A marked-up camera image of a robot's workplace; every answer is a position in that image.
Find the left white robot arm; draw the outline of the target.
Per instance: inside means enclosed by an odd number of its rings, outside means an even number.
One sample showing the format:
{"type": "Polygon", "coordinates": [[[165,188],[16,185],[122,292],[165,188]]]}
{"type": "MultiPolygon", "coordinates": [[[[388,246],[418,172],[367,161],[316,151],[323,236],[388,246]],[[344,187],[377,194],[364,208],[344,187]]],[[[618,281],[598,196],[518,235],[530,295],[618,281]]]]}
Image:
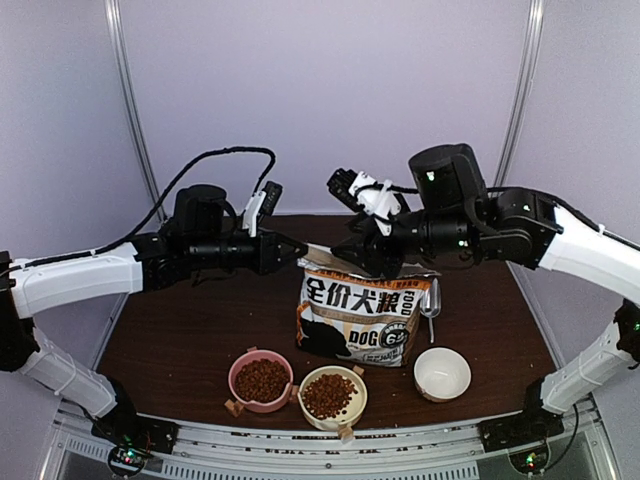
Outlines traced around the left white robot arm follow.
{"type": "Polygon", "coordinates": [[[76,403],[112,443],[136,445],[150,429],[124,387],[76,362],[36,328],[34,316],[88,299],[159,291],[205,270],[277,272],[308,251],[260,228],[280,195],[280,185],[270,182],[237,216],[224,189],[194,185],[177,193],[173,215],[158,232],[135,234],[105,252],[21,261],[2,252],[2,371],[29,376],[76,403]]]}

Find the brown dog food bag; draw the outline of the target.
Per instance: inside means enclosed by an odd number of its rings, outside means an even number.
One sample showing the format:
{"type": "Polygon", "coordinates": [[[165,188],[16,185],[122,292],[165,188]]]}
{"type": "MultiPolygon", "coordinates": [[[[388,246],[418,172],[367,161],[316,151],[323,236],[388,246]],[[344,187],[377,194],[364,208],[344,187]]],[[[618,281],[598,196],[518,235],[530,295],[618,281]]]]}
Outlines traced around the brown dog food bag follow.
{"type": "Polygon", "coordinates": [[[405,264],[396,279],[375,278],[317,244],[297,265],[303,270],[296,312],[300,350],[362,365],[408,364],[438,272],[405,264]]]}

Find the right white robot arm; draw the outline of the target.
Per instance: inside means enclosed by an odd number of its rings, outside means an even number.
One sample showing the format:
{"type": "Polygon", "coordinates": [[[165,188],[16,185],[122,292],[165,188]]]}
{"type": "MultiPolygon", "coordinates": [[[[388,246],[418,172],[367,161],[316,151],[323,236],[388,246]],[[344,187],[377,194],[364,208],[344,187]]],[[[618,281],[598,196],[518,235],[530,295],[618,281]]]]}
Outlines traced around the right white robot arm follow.
{"type": "Polygon", "coordinates": [[[486,451],[512,449],[559,435],[578,400],[623,369],[639,365],[639,248],[588,219],[564,200],[523,187],[488,187],[473,149],[449,144],[409,160],[411,210],[405,189],[365,173],[339,169],[329,192],[353,213],[351,237],[333,254],[367,274],[394,279],[405,260],[459,253],[478,264],[515,263],[566,273],[622,297],[604,332],[563,368],[533,382],[523,409],[482,421],[486,451]]]}

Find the metal food scoop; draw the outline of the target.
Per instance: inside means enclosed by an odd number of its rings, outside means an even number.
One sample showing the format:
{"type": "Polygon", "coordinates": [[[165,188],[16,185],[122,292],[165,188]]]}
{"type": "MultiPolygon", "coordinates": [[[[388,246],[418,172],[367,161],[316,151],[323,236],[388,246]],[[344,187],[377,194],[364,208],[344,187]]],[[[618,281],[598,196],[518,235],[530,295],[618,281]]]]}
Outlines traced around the metal food scoop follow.
{"type": "Polygon", "coordinates": [[[429,290],[425,318],[428,320],[429,343],[435,343],[435,319],[442,310],[442,290],[438,278],[434,278],[429,290]]]}

